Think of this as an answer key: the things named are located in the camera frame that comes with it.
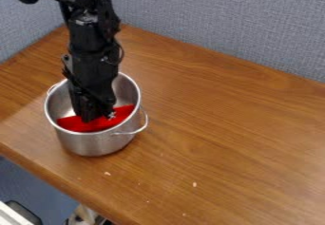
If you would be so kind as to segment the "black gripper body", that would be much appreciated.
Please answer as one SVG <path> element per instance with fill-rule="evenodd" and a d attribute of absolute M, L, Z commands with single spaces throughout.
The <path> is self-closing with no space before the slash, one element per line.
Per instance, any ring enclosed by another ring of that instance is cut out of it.
<path fill-rule="evenodd" d="M 62 76 L 68 80 L 68 91 L 81 91 L 97 100 L 114 97 L 112 81 L 122 59 L 118 43 L 98 51 L 78 51 L 73 47 L 62 56 Z"/>

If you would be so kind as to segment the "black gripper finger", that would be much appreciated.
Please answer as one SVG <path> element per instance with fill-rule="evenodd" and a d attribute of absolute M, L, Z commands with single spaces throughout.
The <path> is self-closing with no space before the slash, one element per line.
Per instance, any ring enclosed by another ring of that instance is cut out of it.
<path fill-rule="evenodd" d="M 113 112 L 114 97 L 97 100 L 93 97 L 86 98 L 86 118 L 93 120 L 101 116 L 108 117 Z"/>
<path fill-rule="evenodd" d="M 94 114 L 94 106 L 90 96 L 81 91 L 70 90 L 69 98 L 74 114 L 81 118 L 81 121 L 92 121 Z"/>

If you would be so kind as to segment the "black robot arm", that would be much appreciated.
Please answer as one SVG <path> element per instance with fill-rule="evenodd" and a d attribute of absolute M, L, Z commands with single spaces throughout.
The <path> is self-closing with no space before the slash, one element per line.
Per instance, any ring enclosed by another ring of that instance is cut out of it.
<path fill-rule="evenodd" d="M 18 0 L 34 4 L 38 0 Z M 74 114 L 82 122 L 113 115 L 112 81 L 124 52 L 114 39 L 120 20 L 112 0 L 56 0 L 69 33 L 62 76 Z"/>

